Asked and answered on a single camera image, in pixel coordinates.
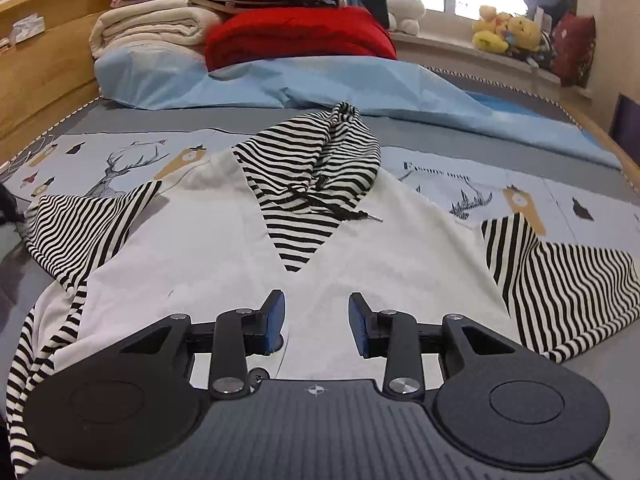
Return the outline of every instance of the drawstring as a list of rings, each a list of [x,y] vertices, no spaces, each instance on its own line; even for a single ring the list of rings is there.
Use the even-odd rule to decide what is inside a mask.
[[[368,218],[377,222],[382,222],[382,218],[370,215],[366,211],[349,211],[347,208],[344,208],[340,205],[329,204],[327,202],[324,202],[323,200],[320,200],[319,198],[316,198],[315,196],[311,196],[306,191],[298,191],[291,186],[287,186],[287,189],[289,189],[289,191],[292,193],[293,198],[305,200],[310,206],[322,207],[324,209],[327,209],[334,215],[334,218],[339,221],[364,220]]]

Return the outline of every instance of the black and white striped fabric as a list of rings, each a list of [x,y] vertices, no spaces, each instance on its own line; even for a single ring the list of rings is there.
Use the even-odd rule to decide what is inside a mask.
[[[73,300],[65,322],[44,345],[39,343],[40,348],[33,347],[35,307],[22,326],[6,390],[7,426],[17,477],[38,461],[22,421],[28,395],[55,372],[53,354],[78,339],[89,273],[120,250],[131,223],[160,185],[160,181],[149,182],[112,198],[43,196],[26,213],[28,251]]]
[[[640,281],[623,251],[538,239],[522,214],[482,224],[486,262],[524,346],[559,363],[640,314]]]
[[[351,105],[294,117],[234,147],[287,270],[340,225],[319,202],[353,211],[380,168],[380,144]]]

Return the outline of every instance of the white folded quilt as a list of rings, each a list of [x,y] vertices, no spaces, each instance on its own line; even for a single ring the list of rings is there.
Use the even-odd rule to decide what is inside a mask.
[[[219,13],[190,6],[188,0],[152,0],[105,12],[94,25],[89,46],[95,58],[110,46],[141,40],[193,46],[204,43],[206,30],[222,21]]]

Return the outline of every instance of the pillow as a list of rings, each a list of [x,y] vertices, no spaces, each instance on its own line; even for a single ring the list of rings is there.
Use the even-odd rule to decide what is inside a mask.
[[[562,86],[584,84],[593,62],[596,48],[596,20],[593,16],[579,18],[565,14],[553,32],[556,57],[551,72],[560,78]]]
[[[361,7],[248,10],[212,28],[205,46],[209,70],[257,59],[304,56],[397,59],[389,33]]]

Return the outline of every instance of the gray bed sheet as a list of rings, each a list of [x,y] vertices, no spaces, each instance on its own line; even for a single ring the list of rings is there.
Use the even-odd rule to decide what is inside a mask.
[[[263,108],[196,108],[190,110],[132,110],[97,102],[60,124],[56,135],[92,132],[193,131],[212,126],[248,134],[301,113],[300,110]],[[439,126],[388,118],[364,117],[382,146],[468,158],[483,164],[521,171],[581,187],[640,205],[640,198],[617,170],[569,156],[483,137]],[[0,372],[3,377],[17,344],[25,315],[51,277],[31,260],[11,227],[0,230]],[[640,377],[633,373],[640,354],[640,323],[566,363],[587,377],[605,394],[611,408],[609,433],[596,456],[596,464],[614,480],[638,480],[640,410],[636,392]]]

